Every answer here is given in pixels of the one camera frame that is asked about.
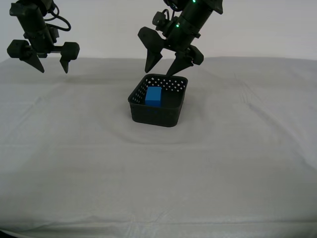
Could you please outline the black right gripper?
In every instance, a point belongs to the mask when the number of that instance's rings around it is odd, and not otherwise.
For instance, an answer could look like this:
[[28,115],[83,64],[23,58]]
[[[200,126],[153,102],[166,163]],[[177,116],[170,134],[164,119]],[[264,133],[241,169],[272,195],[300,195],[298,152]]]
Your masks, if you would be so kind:
[[190,46],[195,38],[199,38],[200,21],[196,18],[184,16],[173,17],[171,20],[165,16],[162,20],[162,39],[156,30],[142,27],[138,37],[147,49],[145,72],[149,72],[162,58],[162,49],[175,53],[175,60],[170,66],[167,76],[173,76],[193,65],[200,65],[204,55],[195,46]]

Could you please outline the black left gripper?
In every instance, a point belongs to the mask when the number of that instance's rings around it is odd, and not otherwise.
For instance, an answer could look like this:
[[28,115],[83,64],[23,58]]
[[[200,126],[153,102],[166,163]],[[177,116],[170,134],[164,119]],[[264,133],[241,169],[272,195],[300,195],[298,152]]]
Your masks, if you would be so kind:
[[26,40],[13,40],[7,48],[8,55],[29,64],[42,73],[45,70],[39,57],[46,58],[48,54],[60,53],[61,66],[65,73],[68,73],[69,63],[76,60],[79,55],[80,46],[76,42],[65,42],[63,46],[54,45],[59,37],[56,28],[46,26],[40,31],[25,32],[23,36],[31,43],[31,46]]

